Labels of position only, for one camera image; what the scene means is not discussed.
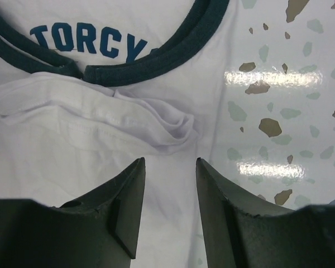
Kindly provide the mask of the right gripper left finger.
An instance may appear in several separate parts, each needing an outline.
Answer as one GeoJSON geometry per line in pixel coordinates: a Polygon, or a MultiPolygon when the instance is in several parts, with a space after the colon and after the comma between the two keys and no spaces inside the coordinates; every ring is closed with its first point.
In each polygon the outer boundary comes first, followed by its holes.
{"type": "Polygon", "coordinates": [[[145,159],[61,207],[0,199],[0,267],[129,267],[137,252],[145,159]]]}

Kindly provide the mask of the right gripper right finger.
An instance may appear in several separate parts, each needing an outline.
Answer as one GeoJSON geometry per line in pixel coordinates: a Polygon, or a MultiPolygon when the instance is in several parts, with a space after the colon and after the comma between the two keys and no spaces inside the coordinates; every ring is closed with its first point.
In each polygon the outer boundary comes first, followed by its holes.
{"type": "Polygon", "coordinates": [[[335,267],[335,205],[272,204],[201,158],[196,180],[209,267],[335,267]]]}

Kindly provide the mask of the white printed tank top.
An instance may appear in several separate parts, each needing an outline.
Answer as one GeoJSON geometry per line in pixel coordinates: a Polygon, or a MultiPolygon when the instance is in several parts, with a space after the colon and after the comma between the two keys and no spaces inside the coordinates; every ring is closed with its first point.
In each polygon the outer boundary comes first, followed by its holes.
{"type": "Polygon", "coordinates": [[[192,267],[237,1],[0,1],[0,199],[61,207],[139,158],[129,267],[192,267]]]}

